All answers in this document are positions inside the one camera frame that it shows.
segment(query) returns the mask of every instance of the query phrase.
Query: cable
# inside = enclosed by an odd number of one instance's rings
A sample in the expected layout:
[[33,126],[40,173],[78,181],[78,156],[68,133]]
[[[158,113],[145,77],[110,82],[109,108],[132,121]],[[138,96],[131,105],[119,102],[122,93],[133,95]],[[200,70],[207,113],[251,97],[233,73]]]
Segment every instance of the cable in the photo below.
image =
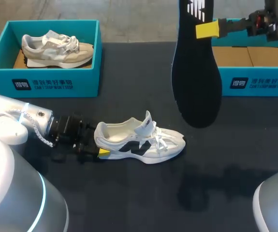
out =
[[42,135],[40,134],[39,130],[38,130],[38,127],[34,121],[34,119],[32,118],[32,116],[27,113],[26,111],[22,111],[22,110],[19,110],[19,109],[13,109],[13,110],[7,110],[5,112],[0,112],[0,116],[3,116],[3,115],[6,115],[6,116],[9,116],[11,118],[14,118],[15,121],[17,121],[17,119],[15,117],[13,117],[10,113],[20,113],[20,114],[24,114],[27,116],[27,119],[31,122],[32,124],[32,127],[37,135],[37,137],[43,142],[45,143],[46,145],[50,146],[50,147],[54,147],[53,146],[53,143],[51,143],[50,141],[46,140],[45,138],[42,137]]

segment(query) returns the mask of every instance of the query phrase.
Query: black logo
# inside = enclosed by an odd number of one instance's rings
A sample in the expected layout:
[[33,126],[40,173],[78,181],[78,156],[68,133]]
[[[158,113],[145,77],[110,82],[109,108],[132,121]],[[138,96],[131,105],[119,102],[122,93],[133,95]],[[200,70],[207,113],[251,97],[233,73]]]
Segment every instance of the black logo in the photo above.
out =
[[16,90],[31,90],[27,79],[12,79],[12,82]]
[[148,120],[147,123],[145,124],[145,127],[147,127],[149,123],[150,123],[150,122],[149,122],[149,120]]
[[127,152],[131,150],[131,153],[142,156],[144,155],[147,150],[150,149],[152,145],[149,143],[149,141],[146,141],[141,148],[140,147],[140,142],[139,141],[130,141],[126,143],[119,151],[120,152]]
[[248,77],[235,77],[232,79],[230,88],[243,89],[246,87],[248,81]]

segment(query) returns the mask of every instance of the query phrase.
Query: shoelace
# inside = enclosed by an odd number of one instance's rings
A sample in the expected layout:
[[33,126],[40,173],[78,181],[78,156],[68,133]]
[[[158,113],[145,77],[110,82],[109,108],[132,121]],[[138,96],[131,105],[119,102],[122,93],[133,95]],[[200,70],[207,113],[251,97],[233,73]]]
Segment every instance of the shoelace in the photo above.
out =
[[158,150],[162,150],[162,149],[166,149],[168,147],[168,145],[166,144],[166,142],[162,139],[163,133],[161,131],[161,129],[159,127],[156,127],[156,122],[153,121],[153,126],[154,126],[154,130],[151,133],[151,136],[155,137],[156,139],[156,148]]
[[65,44],[58,45],[57,47],[65,47],[64,53],[67,51],[77,51],[79,49],[79,41],[75,36],[60,35],[63,38],[61,41],[66,42]]

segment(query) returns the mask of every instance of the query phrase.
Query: red component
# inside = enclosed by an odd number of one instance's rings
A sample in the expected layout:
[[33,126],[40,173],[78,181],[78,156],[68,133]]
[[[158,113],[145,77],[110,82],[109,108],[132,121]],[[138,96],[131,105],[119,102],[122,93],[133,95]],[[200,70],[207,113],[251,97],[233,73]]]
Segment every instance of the red component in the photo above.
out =
[[260,27],[260,23],[261,23],[261,17],[260,17],[260,16],[258,16],[258,17],[257,17],[257,23],[256,23],[256,27],[257,27],[257,29],[259,29],[259,27]]

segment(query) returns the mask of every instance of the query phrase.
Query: teal box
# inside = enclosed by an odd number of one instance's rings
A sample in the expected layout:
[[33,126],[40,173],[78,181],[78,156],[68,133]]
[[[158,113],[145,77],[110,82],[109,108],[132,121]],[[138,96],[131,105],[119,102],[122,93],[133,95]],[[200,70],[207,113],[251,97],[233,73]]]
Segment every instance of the teal box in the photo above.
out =
[[[268,42],[264,35],[248,37],[245,30],[213,38],[212,46],[278,47],[278,41]],[[223,96],[278,97],[278,67],[219,67],[219,72]]]
[[[91,68],[13,69],[22,36],[40,37],[49,30],[94,45]],[[8,21],[0,36],[0,94],[11,98],[96,97],[101,58],[98,20]]]

